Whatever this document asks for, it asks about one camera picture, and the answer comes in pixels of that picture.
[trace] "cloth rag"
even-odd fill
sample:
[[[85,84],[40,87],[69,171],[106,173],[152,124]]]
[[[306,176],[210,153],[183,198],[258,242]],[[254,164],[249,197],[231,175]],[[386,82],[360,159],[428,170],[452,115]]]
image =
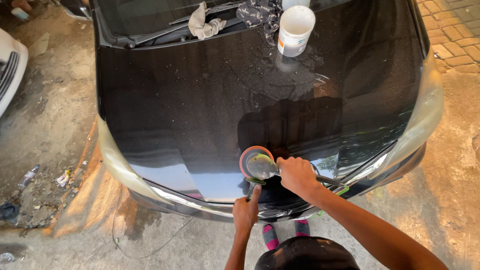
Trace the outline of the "cloth rag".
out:
[[[205,12],[207,11],[207,4],[200,3],[200,6],[195,10],[188,20],[188,28],[190,33],[198,39],[203,40],[207,37],[212,37],[223,29],[227,21],[222,19],[213,19],[209,23],[205,23]]]
[[[280,27],[283,13],[281,0],[246,0],[237,9],[237,18],[247,27],[264,25],[265,39],[271,46],[275,45],[273,35]]]

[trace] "car hood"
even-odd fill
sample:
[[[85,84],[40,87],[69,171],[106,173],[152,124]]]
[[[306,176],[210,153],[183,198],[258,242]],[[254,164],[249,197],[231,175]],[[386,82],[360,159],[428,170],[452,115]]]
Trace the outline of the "car hood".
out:
[[[148,49],[97,48],[99,113],[145,180],[231,203],[250,146],[342,178],[402,135],[422,54],[406,0],[315,12],[305,51],[282,57],[251,28]],[[297,198],[277,178],[261,202]]]

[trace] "foot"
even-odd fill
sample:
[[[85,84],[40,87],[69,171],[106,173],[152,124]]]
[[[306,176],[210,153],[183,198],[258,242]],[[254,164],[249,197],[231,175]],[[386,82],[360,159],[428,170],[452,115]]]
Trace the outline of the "foot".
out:
[[[275,249],[278,246],[279,241],[275,233],[275,228],[272,226],[272,224],[266,224],[262,233],[264,235],[265,245],[267,246],[268,250]]]
[[[296,236],[310,236],[310,227],[307,220],[295,221],[295,235]]]

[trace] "hand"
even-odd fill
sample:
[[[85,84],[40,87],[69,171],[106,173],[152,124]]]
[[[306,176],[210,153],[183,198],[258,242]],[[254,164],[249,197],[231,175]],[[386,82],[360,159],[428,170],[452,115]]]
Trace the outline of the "hand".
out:
[[[241,236],[249,237],[253,225],[258,221],[258,198],[261,191],[262,186],[257,185],[249,202],[247,202],[247,197],[235,200],[233,223],[235,224],[235,232]]]
[[[276,163],[281,170],[282,186],[302,199],[309,201],[312,194],[317,193],[318,189],[326,189],[317,181],[315,172],[308,160],[293,157],[289,157],[287,160],[278,158]]]

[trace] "front grille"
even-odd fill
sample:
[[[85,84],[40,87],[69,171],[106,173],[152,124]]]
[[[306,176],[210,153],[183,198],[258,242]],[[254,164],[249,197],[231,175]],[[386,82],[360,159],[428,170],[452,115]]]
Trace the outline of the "front grille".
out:
[[[5,65],[5,69],[1,73],[0,78],[0,99],[3,98],[5,92],[7,92],[10,83],[13,80],[13,76],[15,76],[15,72],[17,71],[18,60],[20,56],[16,52],[12,52],[10,54],[10,58],[8,59],[8,63]]]

